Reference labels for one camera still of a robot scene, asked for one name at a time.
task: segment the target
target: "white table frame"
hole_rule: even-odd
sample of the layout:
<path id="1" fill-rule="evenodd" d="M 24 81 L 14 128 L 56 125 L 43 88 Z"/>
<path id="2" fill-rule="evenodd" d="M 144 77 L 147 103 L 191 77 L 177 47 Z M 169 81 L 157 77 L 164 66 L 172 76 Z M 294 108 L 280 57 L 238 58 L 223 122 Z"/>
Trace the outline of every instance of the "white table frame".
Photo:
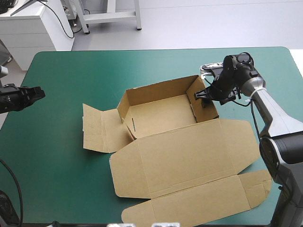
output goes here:
<path id="1" fill-rule="evenodd" d="M 97 14 L 85 14 L 81 0 L 74 0 L 74 4 L 77 10 L 77 14 L 82 25 L 83 32 L 89 34 L 88 25 L 117 22 L 124 20 L 136 20 L 137 29 L 141 30 L 141 15 L 139 0 L 134 0 L 134 11 L 116 12 L 116 0 L 107 0 L 107 12 Z"/>

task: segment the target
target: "white drawer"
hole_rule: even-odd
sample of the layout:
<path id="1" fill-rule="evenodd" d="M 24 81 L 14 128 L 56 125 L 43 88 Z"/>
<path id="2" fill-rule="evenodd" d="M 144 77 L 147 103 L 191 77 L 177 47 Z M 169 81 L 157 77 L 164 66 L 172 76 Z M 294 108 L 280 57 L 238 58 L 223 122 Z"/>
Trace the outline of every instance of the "white drawer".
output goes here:
<path id="1" fill-rule="evenodd" d="M 0 20 L 0 35 L 47 33 L 41 19 Z"/>
<path id="2" fill-rule="evenodd" d="M 0 35 L 0 40 L 7 48 L 53 46 L 48 34 Z"/>
<path id="3" fill-rule="evenodd" d="M 28 70 L 34 56 L 42 51 L 55 51 L 54 47 L 8 48 L 22 70 Z"/>

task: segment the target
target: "cardboard tab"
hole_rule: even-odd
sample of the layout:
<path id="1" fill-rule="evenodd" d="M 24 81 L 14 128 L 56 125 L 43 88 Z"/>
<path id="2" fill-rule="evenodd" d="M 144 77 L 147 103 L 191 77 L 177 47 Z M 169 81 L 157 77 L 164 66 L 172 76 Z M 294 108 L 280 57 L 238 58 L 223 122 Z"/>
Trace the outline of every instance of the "cardboard tab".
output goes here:
<path id="1" fill-rule="evenodd" d="M 83 104 L 83 148 L 112 153 L 133 141 L 117 109 L 100 111 Z"/>
<path id="2" fill-rule="evenodd" d="M 267 170 L 261 170 L 244 174 L 243 181 L 245 183 L 241 181 L 241 175 L 234 175 L 143 202 L 125 209 L 122 220 L 135 223 L 137 227 L 163 221 L 193 227 L 247 211 L 252 208 L 249 202 L 253 201 L 255 207 L 267 197 L 271 177 Z M 255 189 L 250 188 L 249 181 L 253 181 Z M 257 185 L 266 185 L 267 189 L 261 192 Z"/>

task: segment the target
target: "white cabinet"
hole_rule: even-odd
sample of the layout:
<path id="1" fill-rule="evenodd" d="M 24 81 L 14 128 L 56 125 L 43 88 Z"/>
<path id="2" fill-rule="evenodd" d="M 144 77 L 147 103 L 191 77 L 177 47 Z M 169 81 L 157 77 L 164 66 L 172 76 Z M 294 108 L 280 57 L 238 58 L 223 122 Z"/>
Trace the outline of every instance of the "white cabinet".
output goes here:
<path id="1" fill-rule="evenodd" d="M 14 8 L 0 14 L 0 40 L 20 68 L 28 70 L 36 53 L 70 51 L 74 38 L 70 39 L 66 36 L 54 13 L 40 2 L 35 2 L 11 17 L 10 14 L 24 2 L 25 0 L 19 0 Z M 49 0 L 46 4 L 56 12 L 65 31 L 72 36 L 60 0 Z"/>

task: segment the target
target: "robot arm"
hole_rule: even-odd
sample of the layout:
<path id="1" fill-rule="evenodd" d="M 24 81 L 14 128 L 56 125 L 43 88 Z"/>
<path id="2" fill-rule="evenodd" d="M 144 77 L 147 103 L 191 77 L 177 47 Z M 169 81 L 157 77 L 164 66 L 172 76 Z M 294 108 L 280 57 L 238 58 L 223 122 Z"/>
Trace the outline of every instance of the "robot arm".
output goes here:
<path id="1" fill-rule="evenodd" d="M 0 78 L 8 74 L 7 68 L 0 66 Z M 20 111 L 45 97 L 40 87 L 16 87 L 14 84 L 2 85 L 0 81 L 0 114 Z"/>
<path id="2" fill-rule="evenodd" d="M 251 98 L 265 123 L 262 132 L 258 132 L 260 153 L 274 181 L 282 185 L 270 226 L 301 226 L 303 123 L 287 115 L 266 91 L 265 81 L 248 53 L 229 55 L 223 63 L 202 66 L 201 76 L 209 75 L 214 76 L 214 81 L 196 92 L 196 98 L 202 98 L 204 104 L 215 100 L 223 105 L 244 94 Z"/>

